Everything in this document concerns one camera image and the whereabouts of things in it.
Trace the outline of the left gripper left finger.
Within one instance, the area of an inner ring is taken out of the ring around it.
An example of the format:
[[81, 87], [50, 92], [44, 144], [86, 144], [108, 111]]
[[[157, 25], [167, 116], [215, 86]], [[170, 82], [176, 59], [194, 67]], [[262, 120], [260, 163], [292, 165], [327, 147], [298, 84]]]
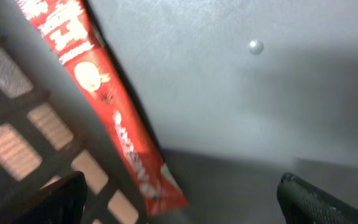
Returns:
[[80, 171], [40, 189], [20, 204], [14, 223], [79, 224], [87, 199], [85, 175]]

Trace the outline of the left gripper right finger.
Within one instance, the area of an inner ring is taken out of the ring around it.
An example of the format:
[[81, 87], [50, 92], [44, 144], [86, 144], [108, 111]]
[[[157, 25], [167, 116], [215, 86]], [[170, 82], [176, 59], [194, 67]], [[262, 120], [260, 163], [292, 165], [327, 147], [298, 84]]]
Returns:
[[290, 172], [278, 183], [277, 200], [287, 224], [358, 223], [358, 209]]

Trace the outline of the red snack bar wrapper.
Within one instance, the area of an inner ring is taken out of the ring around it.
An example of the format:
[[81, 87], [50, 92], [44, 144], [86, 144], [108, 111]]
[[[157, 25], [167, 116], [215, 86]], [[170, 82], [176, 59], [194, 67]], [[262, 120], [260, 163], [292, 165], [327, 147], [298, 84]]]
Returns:
[[98, 115], [148, 215], [187, 206], [145, 128], [82, 0], [17, 0]]

